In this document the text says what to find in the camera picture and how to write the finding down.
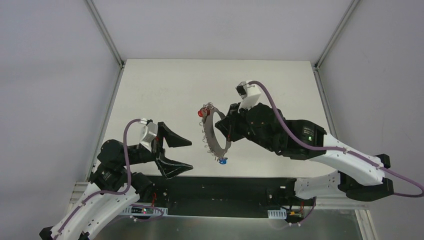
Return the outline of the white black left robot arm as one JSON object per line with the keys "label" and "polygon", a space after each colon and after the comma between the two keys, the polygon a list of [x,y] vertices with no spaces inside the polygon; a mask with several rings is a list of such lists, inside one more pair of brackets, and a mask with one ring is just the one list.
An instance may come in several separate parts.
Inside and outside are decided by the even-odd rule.
{"label": "white black left robot arm", "polygon": [[158,190],[142,172],[131,166],[155,163],[161,176],[172,179],[193,169],[187,163],[166,157],[164,144],[170,148],[188,147],[192,142],[168,128],[164,122],[136,118],[124,128],[122,140],[105,141],[97,156],[100,164],[91,174],[88,185],[66,216],[54,226],[43,228],[43,240],[92,240],[127,207],[157,208]]}

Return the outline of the large steel keyring plate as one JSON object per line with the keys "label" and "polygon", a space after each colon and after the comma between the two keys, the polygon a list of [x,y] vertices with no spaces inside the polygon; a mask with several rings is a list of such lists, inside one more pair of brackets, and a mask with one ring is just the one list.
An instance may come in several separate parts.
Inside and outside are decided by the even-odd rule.
{"label": "large steel keyring plate", "polygon": [[230,149],[232,143],[225,140],[225,146],[221,146],[217,139],[217,134],[220,131],[215,131],[214,115],[217,114],[219,119],[225,118],[225,114],[218,110],[211,102],[205,103],[199,110],[205,111],[199,126],[202,127],[203,139],[205,148],[208,148],[208,153],[214,156],[214,160],[218,162],[219,158],[226,158],[225,155]]}

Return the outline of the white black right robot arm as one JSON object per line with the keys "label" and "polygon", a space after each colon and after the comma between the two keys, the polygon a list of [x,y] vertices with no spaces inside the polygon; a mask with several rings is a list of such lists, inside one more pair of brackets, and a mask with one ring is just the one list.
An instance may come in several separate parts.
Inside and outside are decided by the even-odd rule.
{"label": "white black right robot arm", "polygon": [[393,182],[383,171],[390,164],[386,154],[356,153],[309,120],[286,120],[280,110],[262,103],[248,110],[233,103],[215,127],[230,142],[246,139],[278,156],[333,168],[333,172],[322,176],[290,180],[283,192],[290,205],[337,195],[373,202],[394,194]]}

